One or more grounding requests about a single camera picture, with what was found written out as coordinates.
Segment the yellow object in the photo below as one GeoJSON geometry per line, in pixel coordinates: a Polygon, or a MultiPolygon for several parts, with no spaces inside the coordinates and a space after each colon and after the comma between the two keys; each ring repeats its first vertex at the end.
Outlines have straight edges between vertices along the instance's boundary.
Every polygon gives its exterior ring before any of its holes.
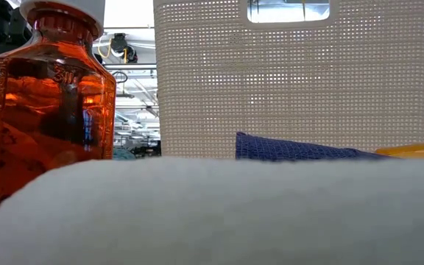
{"type": "Polygon", "coordinates": [[[388,155],[397,158],[424,158],[424,144],[380,148],[375,152],[379,155],[388,155]]]}

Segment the bottle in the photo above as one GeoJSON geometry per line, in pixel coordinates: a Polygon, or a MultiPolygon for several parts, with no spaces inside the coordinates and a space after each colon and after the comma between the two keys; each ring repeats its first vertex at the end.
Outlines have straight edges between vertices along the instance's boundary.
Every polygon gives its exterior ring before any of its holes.
{"type": "Polygon", "coordinates": [[[104,10],[22,0],[32,39],[0,54],[0,203],[50,169],[112,158],[116,80],[92,52],[104,10]]]}

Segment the beige perforated basket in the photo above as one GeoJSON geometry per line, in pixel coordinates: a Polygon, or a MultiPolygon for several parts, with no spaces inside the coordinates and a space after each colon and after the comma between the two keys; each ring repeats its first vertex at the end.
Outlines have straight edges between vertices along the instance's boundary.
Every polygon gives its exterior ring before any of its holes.
{"type": "Polygon", "coordinates": [[[424,0],[330,4],[324,21],[253,24],[246,0],[155,0],[163,154],[233,158],[237,131],[424,142],[424,0]]]}

